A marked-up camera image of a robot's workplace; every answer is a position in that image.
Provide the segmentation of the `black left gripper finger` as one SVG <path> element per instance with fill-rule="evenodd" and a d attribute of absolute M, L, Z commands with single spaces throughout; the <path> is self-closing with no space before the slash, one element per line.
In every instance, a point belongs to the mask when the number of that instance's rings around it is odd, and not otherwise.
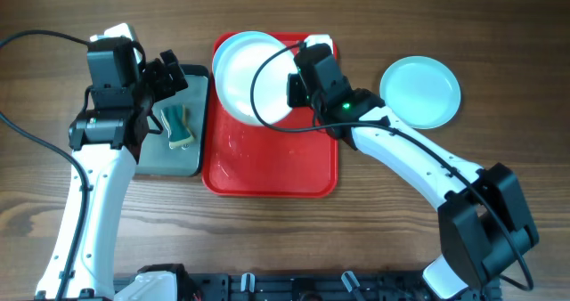
<path fill-rule="evenodd" d="M 188 87 L 179 61 L 172 50 L 160 54 L 167 71 L 167 85 L 172 91 L 182 91 Z"/>
<path fill-rule="evenodd" d="M 156 59 L 153 92 L 155 96 L 173 96 L 176 93 L 168 88 L 166 67 L 160 59 Z"/>

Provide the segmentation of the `yellow green sponge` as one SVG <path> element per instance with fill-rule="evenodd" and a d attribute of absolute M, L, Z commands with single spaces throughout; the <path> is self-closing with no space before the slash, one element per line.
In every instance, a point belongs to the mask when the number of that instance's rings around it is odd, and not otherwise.
<path fill-rule="evenodd" d="M 166 106 L 161 110 L 162 121 L 168 131 L 170 149 L 185 148 L 195 137 L 187 124 L 187 109 L 183 104 Z"/>

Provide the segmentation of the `light blue plate with stain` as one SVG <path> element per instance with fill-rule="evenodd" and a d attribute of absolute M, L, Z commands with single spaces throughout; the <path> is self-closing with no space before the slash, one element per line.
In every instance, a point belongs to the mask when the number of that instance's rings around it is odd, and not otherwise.
<path fill-rule="evenodd" d="M 280 47 L 276 38 L 258 31 L 240 32 L 222 42 L 215 52 L 213 72 L 218 97 L 227 111 L 253 115 L 252 78 L 261 63 Z"/>

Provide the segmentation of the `white plate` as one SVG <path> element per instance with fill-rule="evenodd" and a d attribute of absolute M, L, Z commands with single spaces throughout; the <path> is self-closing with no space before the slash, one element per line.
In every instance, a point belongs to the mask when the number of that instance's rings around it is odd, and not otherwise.
<path fill-rule="evenodd" d="M 297 72 L 293 53 L 277 52 L 285 44 L 258 31 L 245 31 L 225 39 L 212 62 L 216 92 L 223 108 L 249 126 L 260 126 L 257 116 L 276 124 L 291 112 L 287 104 L 288 78 Z"/>

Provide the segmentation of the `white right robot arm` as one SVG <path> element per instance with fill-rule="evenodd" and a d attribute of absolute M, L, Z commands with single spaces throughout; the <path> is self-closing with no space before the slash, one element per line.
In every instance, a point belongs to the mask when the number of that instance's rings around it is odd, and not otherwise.
<path fill-rule="evenodd" d="M 287 101 L 309 107 L 329 136 L 377 159 L 436 210 L 441 255 L 422 279 L 441 299 L 482 289 L 519 263 L 539 241 L 516 175 L 501 163 L 489 169 L 461 159 L 408 127 L 376 94 L 352 89 L 346 78 L 288 77 Z"/>

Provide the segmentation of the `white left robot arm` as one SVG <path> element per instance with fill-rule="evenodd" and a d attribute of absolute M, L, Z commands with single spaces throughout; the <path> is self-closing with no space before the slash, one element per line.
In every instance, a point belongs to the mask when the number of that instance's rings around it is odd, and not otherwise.
<path fill-rule="evenodd" d="M 145 65 L 131 47 L 91 48 L 92 85 L 69 127 L 73 163 L 69 195 L 52 258 L 36 300 L 111 300 L 113 254 L 128 185 L 143 141 L 151 134 L 152 106 L 187 87 L 175 54 Z"/>

